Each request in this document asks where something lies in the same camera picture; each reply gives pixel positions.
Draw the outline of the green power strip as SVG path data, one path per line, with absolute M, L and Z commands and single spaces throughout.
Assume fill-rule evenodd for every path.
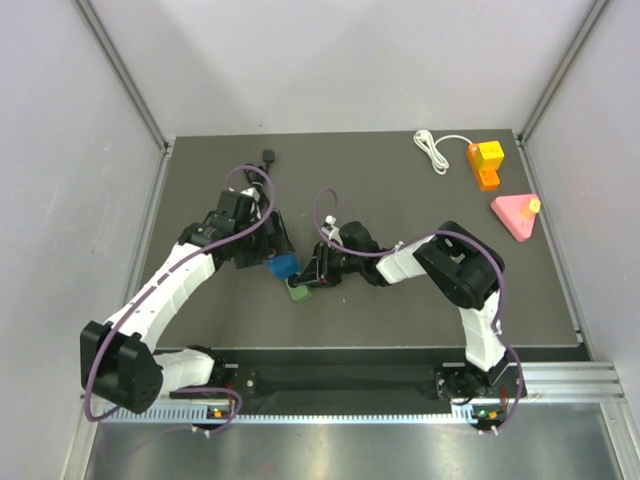
M 312 298 L 312 290 L 307 285 L 293 284 L 294 278 L 291 277 L 285 281 L 285 286 L 289 293 L 290 298 L 297 303 L 307 301 Z

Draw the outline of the blue cube plug adapter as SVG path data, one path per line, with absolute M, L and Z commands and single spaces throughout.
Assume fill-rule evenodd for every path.
M 287 280 L 301 270 L 299 260 L 293 253 L 272 257 L 267 260 L 267 265 L 270 273 L 280 280 Z

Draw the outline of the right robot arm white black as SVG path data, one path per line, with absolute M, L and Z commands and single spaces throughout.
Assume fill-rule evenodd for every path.
M 448 221 L 433 235 L 385 250 L 358 221 L 335 225 L 326 218 L 311 260 L 287 279 L 291 288 L 335 287 L 357 273 L 375 287 L 428 276 L 459 311 L 465 364 L 439 380 L 440 395 L 464 405 L 498 389 L 508 366 L 499 320 L 504 262 L 491 248 Z

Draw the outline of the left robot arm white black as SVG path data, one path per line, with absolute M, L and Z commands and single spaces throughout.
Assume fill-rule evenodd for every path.
M 239 269 L 265 263 L 282 281 L 300 269 L 282 217 L 258 185 L 222 192 L 217 207 L 183 230 L 162 266 L 124 307 L 86 325 L 80 335 L 86 394 L 137 414 L 185 387 L 220 394 L 227 374 L 207 350 L 159 354 L 156 347 L 189 297 L 226 262 Z

